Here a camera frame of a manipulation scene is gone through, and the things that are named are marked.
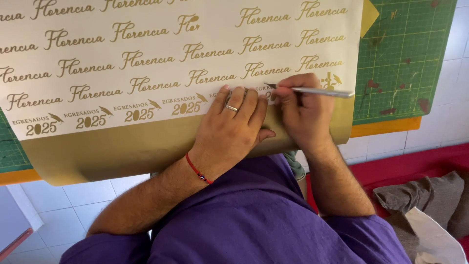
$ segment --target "red cord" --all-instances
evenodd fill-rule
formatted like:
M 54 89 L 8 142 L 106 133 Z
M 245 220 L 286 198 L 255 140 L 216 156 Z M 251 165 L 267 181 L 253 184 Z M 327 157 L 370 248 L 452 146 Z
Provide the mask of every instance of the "red cord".
M 192 162 L 191 162 L 190 159 L 189 159 L 189 153 L 186 154 L 186 160 L 187 160 L 187 162 L 189 163 L 189 165 L 191 166 L 191 168 L 197 173 L 197 176 L 198 176 L 201 180 L 206 181 L 208 184 L 212 184 L 212 183 L 213 183 L 213 181 L 208 180 L 204 175 L 202 175 L 202 174 L 200 173 L 200 171 L 194 166 L 194 164 L 192 164 Z

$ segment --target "silver ring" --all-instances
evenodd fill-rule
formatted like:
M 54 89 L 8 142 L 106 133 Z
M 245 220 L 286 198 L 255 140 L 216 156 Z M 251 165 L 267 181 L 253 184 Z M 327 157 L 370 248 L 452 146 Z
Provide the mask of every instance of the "silver ring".
M 225 105 L 225 107 L 232 110 L 232 111 L 234 111 L 234 112 L 236 112 L 236 113 L 239 111 L 238 108 L 234 108 L 234 107 L 229 106 L 229 105 Z

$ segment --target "gray cushion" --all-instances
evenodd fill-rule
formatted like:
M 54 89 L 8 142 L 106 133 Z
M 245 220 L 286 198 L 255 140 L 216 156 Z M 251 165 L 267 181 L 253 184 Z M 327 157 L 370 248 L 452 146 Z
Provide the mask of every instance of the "gray cushion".
M 425 177 L 403 185 L 376 188 L 373 192 L 391 214 L 406 214 L 417 207 L 447 229 L 463 189 L 464 180 L 456 172 L 451 172 L 441 178 Z
M 417 247 L 420 243 L 418 236 L 410 226 L 407 218 L 401 212 L 395 213 L 385 220 L 393 227 L 397 238 L 406 250 L 412 263 L 415 262 L 417 256 Z
M 448 232 L 455 238 L 469 235 L 469 173 L 458 173 L 464 179 L 464 191 L 458 207 L 448 223 Z

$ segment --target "hairy forearm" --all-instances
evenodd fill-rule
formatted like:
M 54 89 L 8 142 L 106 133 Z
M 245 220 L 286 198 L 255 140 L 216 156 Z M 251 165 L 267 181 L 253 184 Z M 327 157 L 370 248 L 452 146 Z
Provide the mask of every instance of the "hairy forearm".
M 328 140 L 321 150 L 304 150 L 311 172 L 311 189 L 322 216 L 363 217 L 375 209 L 343 160 Z
M 181 159 L 158 176 L 117 197 L 96 218 L 87 236 L 147 232 L 177 204 L 206 186 L 187 161 Z

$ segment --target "white backing paper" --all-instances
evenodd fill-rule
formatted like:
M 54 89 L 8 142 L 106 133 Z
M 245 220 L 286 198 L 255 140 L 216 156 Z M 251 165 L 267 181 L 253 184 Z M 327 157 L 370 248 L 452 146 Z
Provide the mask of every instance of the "white backing paper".
M 362 8 L 350 0 L 2 0 L 0 106 L 28 140 L 201 115 L 224 84 L 270 97 L 264 82 L 315 72 L 323 88 L 354 91 Z

